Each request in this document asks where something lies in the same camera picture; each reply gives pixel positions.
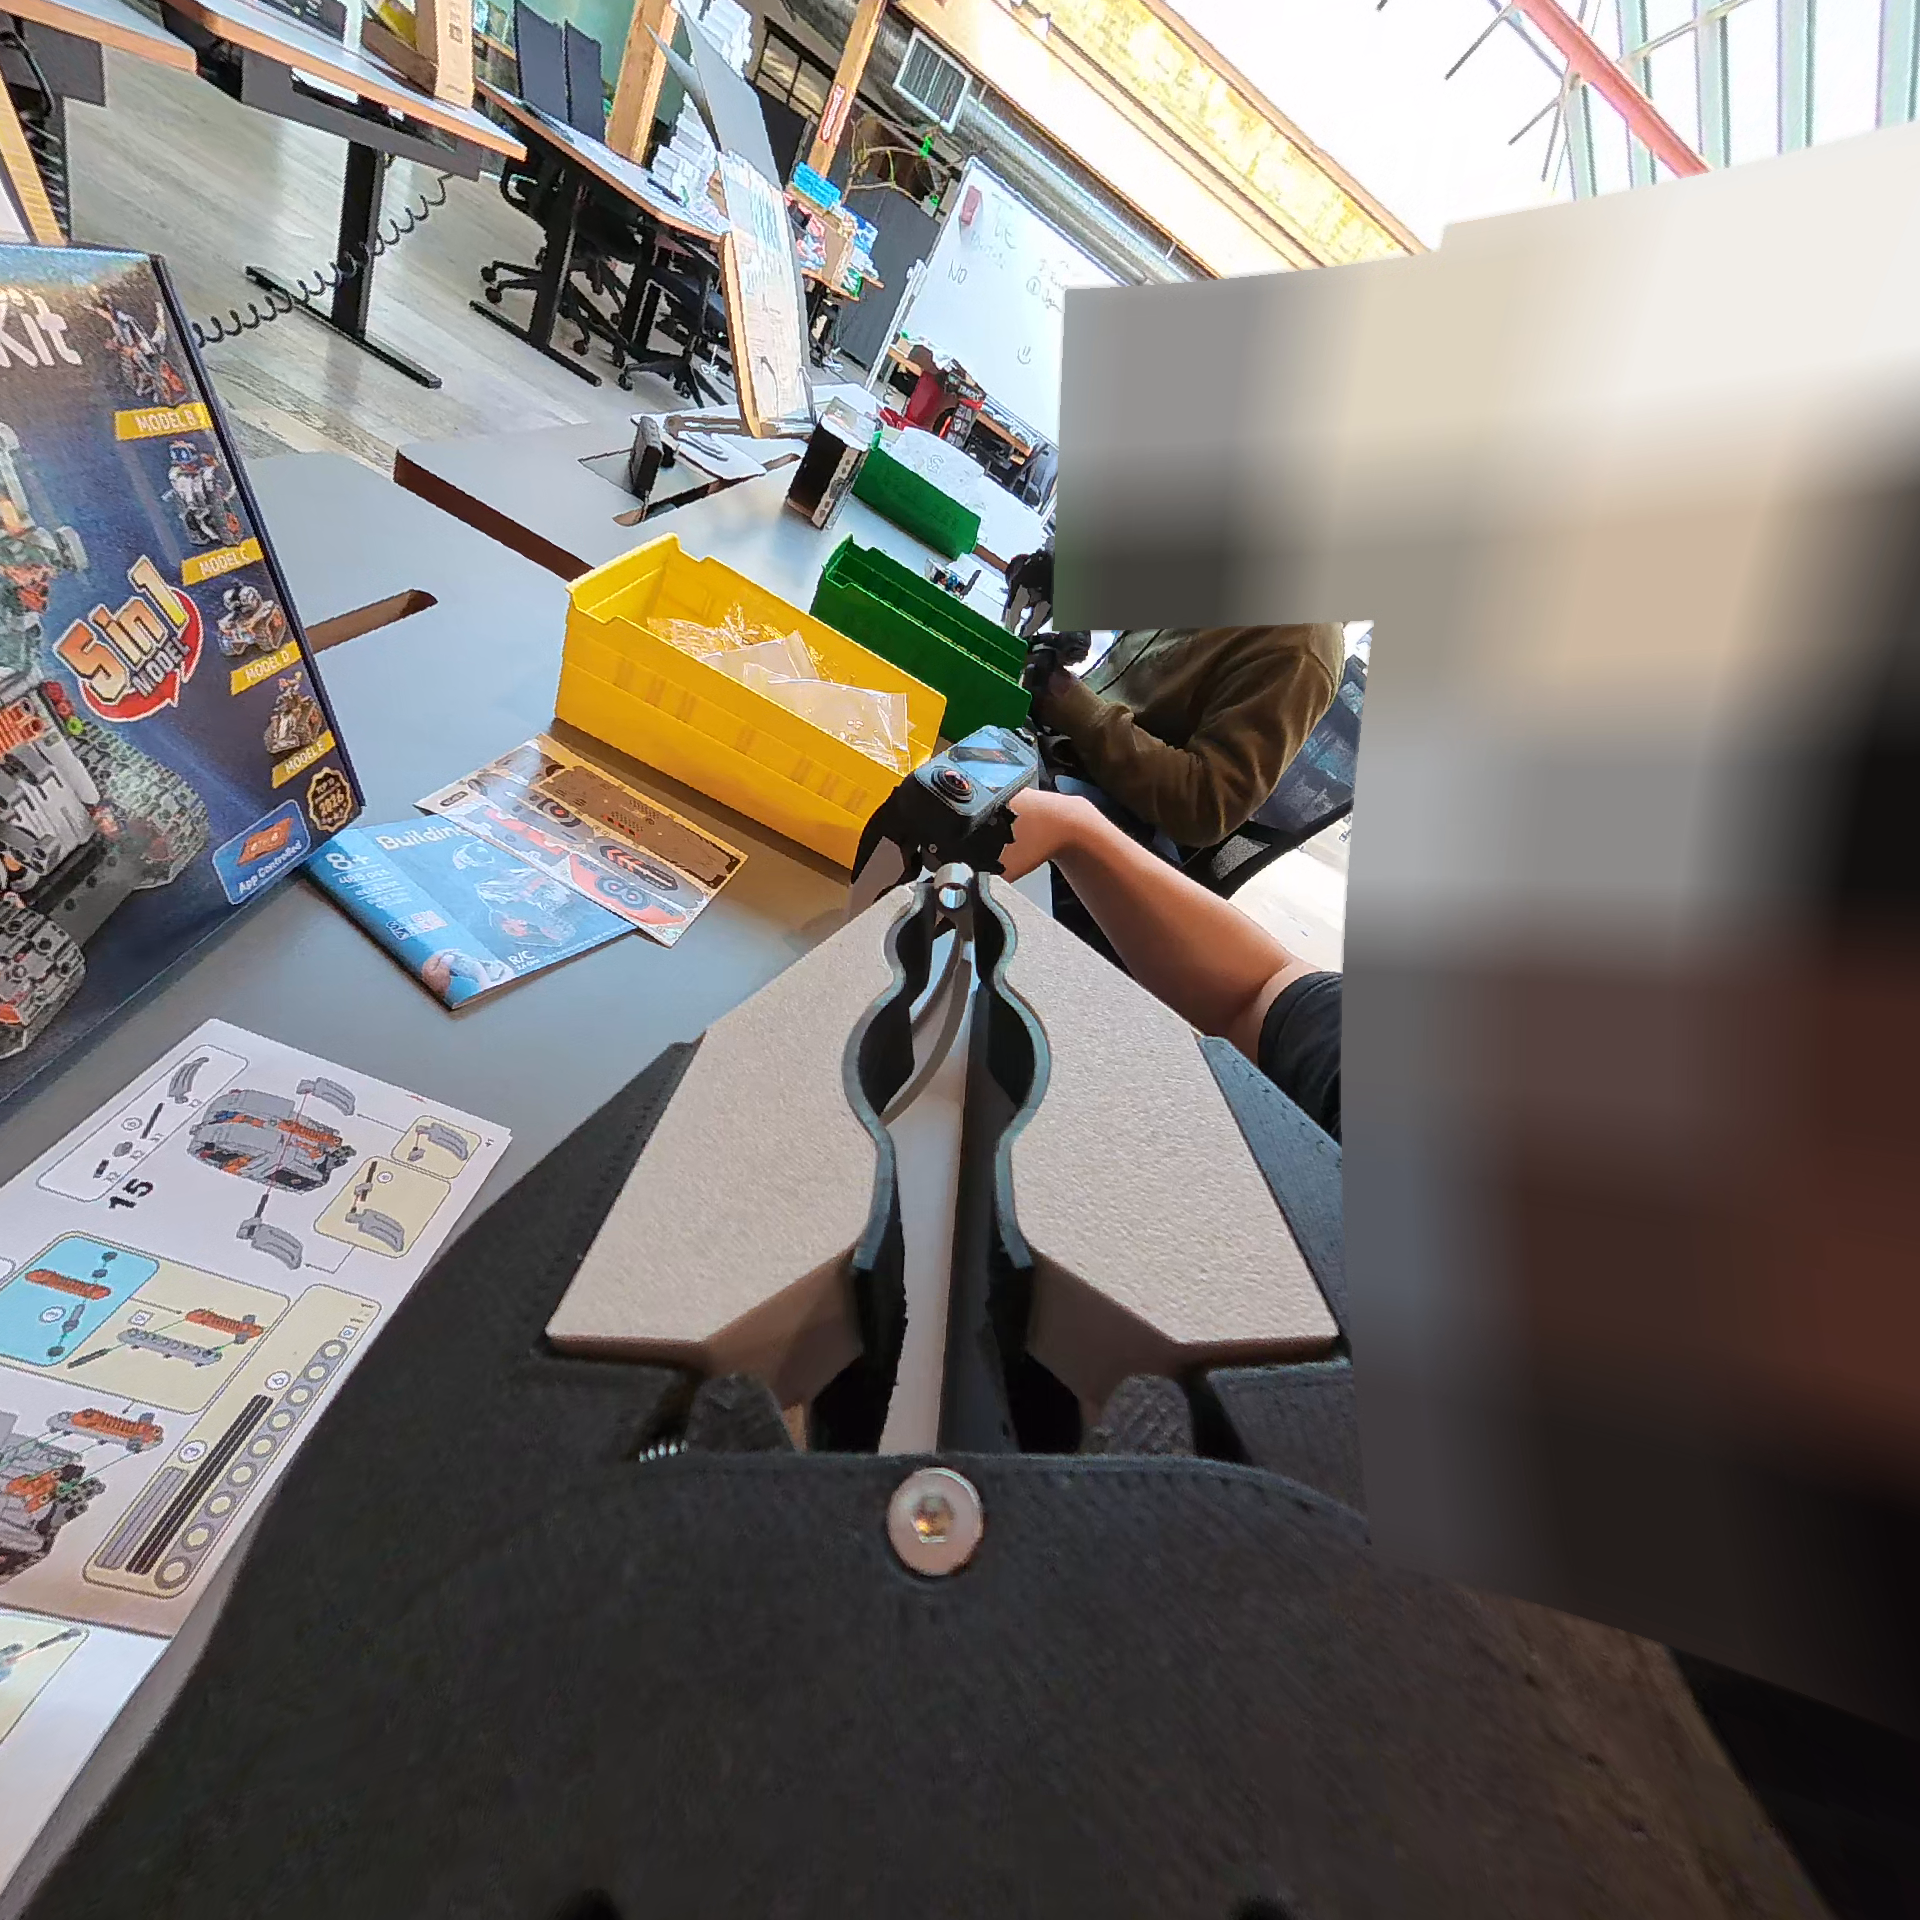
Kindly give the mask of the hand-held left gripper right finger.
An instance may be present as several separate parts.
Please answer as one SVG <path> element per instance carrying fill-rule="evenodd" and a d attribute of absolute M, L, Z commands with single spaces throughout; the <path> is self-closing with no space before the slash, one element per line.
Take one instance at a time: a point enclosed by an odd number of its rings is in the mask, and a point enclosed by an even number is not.
<path fill-rule="evenodd" d="M 1336 1358 L 1336 1144 L 1230 1042 L 979 879 L 957 1446 L 1072 1455 L 1125 1379 Z"/>

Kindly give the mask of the person's right forearm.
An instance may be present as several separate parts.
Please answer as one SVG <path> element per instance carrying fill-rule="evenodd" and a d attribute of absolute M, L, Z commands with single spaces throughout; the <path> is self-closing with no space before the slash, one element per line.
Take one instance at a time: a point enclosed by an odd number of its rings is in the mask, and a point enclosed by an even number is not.
<path fill-rule="evenodd" d="M 1212 898 L 1162 858 L 1145 854 L 1092 801 L 1062 801 L 1056 867 L 1118 950 L 1135 984 L 1179 1013 L 1197 1035 L 1256 1057 L 1264 1013 L 1311 976 L 1271 931 L 1230 898 Z"/>

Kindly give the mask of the grey desk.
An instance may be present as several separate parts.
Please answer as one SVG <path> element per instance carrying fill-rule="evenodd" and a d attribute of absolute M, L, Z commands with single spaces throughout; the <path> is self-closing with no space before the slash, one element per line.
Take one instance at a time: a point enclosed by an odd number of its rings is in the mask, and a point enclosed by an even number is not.
<path fill-rule="evenodd" d="M 567 613 L 548 572 L 342 458 L 270 458 L 250 483 L 294 610 L 322 613 L 317 686 L 375 825 L 413 816 L 416 796 L 548 728 Z M 694 1038 L 835 931 L 847 909 L 847 879 L 823 858 L 627 755 L 608 752 L 608 765 L 746 854 L 680 950 L 617 940 L 449 1017 L 288 879 L 20 1092 L 5 1116 L 5 1176 L 154 1063 L 165 1042 L 226 1017 L 505 1121 L 512 1144 L 454 1228 L 495 1244 L 512 1224 L 512 1184 L 548 1148 L 621 1096 L 666 1042 Z M 5 1811 L 20 1814 L 20 1834 L 5 1834 L 5 1914 L 25 1914 L 59 1863 L 100 1858 L 100 1808 L 149 1751 L 175 1696 L 199 1696 L 207 1642 L 232 1646 L 226 1591 L 255 1562 L 314 1577 L 317 1548 L 347 1548 L 369 1577 L 378 1548 L 434 1548 L 446 1526 L 463 1526 L 471 1549 L 499 1548 L 581 1487 L 586 1437 L 608 1437 L 612 1455 L 640 1446 L 649 1379 L 612 1364 L 603 1389 L 601 1364 L 546 1358 L 532 1316 L 517 1321 L 512 1364 L 458 1396 L 439 1373 L 446 1354 L 428 1354 L 422 1337 L 446 1331 L 454 1358 L 476 1358 L 467 1337 L 495 1322 L 507 1294 L 505 1275 L 486 1294 L 454 1290 L 449 1270 L 439 1250 L 394 1331 L 347 1373 L 347 1412 L 322 1412 L 317 1437 L 294 1455 L 294 1490 L 265 1490 L 154 1668 L 130 1689 L 130 1642 L 70 1646 L 75 1676 L 5 1744 Z"/>

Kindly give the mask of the wooden-top desk with black legs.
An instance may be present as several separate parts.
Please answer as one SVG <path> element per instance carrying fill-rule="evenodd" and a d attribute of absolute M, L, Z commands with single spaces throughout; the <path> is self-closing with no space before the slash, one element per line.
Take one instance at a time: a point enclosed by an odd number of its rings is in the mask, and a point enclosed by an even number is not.
<path fill-rule="evenodd" d="M 272 3 L 250 0 L 165 0 L 160 19 L 190 42 L 199 75 L 247 109 L 342 144 L 341 221 L 330 263 L 283 281 L 247 269 L 270 294 L 270 316 L 307 316 L 351 350 L 437 389 L 439 380 L 369 335 L 375 260 L 422 221 L 446 191 L 380 219 L 386 164 L 413 161 L 439 182 L 476 182 L 484 157 L 519 161 L 526 148 L 493 119 L 449 107 L 375 53 L 328 38 Z"/>

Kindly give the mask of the person's right hand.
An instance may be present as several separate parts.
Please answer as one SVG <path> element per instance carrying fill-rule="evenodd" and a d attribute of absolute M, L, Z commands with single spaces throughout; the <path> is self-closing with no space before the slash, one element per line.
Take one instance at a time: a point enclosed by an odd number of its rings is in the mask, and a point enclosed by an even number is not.
<path fill-rule="evenodd" d="M 1118 826 L 1088 801 L 1059 788 L 1021 788 L 1007 801 L 1012 840 L 1000 854 L 1000 875 L 1021 883 L 1059 858 L 1106 854 Z"/>

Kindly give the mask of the large green plastic bin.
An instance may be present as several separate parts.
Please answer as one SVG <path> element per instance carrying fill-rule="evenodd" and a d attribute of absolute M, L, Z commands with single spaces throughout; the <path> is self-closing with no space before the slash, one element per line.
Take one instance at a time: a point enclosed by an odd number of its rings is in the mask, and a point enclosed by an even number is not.
<path fill-rule="evenodd" d="M 823 561 L 812 613 L 944 694 L 940 733 L 963 739 L 981 728 L 1029 728 L 1029 687 L 1021 686 L 1023 639 L 974 613 L 889 553 L 841 541 Z"/>

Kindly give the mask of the clear plastic parts bags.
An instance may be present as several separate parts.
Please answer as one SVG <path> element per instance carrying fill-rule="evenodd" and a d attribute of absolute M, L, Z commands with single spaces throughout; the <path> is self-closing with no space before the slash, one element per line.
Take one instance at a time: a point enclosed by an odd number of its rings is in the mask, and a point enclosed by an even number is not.
<path fill-rule="evenodd" d="M 710 622 L 649 619 L 646 631 L 860 755 L 893 773 L 913 769 L 908 696 L 900 687 L 866 687 L 828 676 L 828 660 L 796 631 L 770 627 L 742 604 Z"/>

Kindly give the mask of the yellow plastic bin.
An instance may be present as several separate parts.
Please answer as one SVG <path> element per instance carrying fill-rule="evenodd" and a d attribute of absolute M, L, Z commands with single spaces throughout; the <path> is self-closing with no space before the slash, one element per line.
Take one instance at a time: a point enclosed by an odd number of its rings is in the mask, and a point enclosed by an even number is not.
<path fill-rule="evenodd" d="M 666 639 L 672 619 L 715 627 L 727 613 L 804 636 L 832 686 L 900 694 L 908 769 L 938 752 L 940 687 L 742 572 L 694 557 L 680 536 L 641 541 L 567 586 L 558 724 L 847 871 L 900 773 Z"/>

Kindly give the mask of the small green plastic bin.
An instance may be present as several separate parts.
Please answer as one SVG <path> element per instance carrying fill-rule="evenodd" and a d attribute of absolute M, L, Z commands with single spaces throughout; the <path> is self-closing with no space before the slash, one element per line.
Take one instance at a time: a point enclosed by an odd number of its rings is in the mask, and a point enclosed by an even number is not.
<path fill-rule="evenodd" d="M 885 447 L 866 449 L 854 502 L 925 541 L 938 557 L 969 557 L 979 547 L 979 513 L 904 466 Z"/>

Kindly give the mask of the black mesh office chair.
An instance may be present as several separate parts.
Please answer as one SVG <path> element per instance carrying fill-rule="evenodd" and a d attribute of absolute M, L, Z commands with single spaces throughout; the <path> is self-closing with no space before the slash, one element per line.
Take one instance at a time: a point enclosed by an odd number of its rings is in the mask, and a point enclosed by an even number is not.
<path fill-rule="evenodd" d="M 1188 854 L 1179 875 L 1212 898 L 1235 898 L 1238 885 L 1261 879 L 1275 858 L 1299 854 L 1322 826 L 1349 818 L 1349 809 L 1351 787 L 1284 778 L 1227 840 Z"/>

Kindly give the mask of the black open carton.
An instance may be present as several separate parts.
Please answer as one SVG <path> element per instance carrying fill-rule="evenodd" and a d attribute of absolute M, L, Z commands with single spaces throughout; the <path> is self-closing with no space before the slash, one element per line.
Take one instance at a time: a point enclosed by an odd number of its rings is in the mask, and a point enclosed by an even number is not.
<path fill-rule="evenodd" d="M 784 513 L 804 517 L 812 530 L 828 530 L 854 492 L 875 442 L 877 442 L 881 420 L 866 412 L 846 412 L 828 409 L 812 442 L 804 449 L 804 461 L 791 474 L 784 489 Z"/>

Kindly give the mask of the orange and grey sticker sheet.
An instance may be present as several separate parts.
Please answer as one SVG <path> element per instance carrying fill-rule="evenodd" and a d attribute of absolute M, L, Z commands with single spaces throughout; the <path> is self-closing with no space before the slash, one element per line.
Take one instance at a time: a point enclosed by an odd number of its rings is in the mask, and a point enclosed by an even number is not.
<path fill-rule="evenodd" d="M 742 854 L 583 752 L 532 735 L 421 800 L 540 879 L 674 945 Z"/>

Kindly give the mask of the blue instruction booklet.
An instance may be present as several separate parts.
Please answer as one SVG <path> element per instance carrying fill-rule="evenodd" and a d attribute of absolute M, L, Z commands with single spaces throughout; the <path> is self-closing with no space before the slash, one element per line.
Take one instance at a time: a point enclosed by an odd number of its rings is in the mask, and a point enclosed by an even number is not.
<path fill-rule="evenodd" d="M 608 909 L 449 818 L 341 826 L 304 871 L 446 1007 L 629 931 Z"/>

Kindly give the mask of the grey neighbouring table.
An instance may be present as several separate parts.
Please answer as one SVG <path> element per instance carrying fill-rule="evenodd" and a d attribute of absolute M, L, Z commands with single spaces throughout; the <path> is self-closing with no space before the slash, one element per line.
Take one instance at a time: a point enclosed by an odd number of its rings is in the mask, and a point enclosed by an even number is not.
<path fill-rule="evenodd" d="M 793 442 L 762 447 L 770 469 L 727 489 L 680 461 L 658 474 L 641 513 L 627 492 L 629 442 L 629 420 L 413 442 L 394 449 L 394 483 L 561 580 L 654 536 L 680 536 L 694 557 L 722 557 L 793 604 L 812 604 L 835 541 L 885 549 L 921 580 L 938 561 L 925 541 L 858 502 L 828 530 L 793 517 L 784 510 Z"/>

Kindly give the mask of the wooden standing board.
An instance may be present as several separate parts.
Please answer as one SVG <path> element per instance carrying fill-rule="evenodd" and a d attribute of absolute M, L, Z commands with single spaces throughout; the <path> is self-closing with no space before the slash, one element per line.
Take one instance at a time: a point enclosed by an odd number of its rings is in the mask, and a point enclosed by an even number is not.
<path fill-rule="evenodd" d="M 805 387 L 805 309 L 793 232 L 781 191 L 742 157 L 720 157 L 727 203 L 722 302 L 732 335 L 732 381 L 750 437 L 796 437 L 813 427 Z"/>

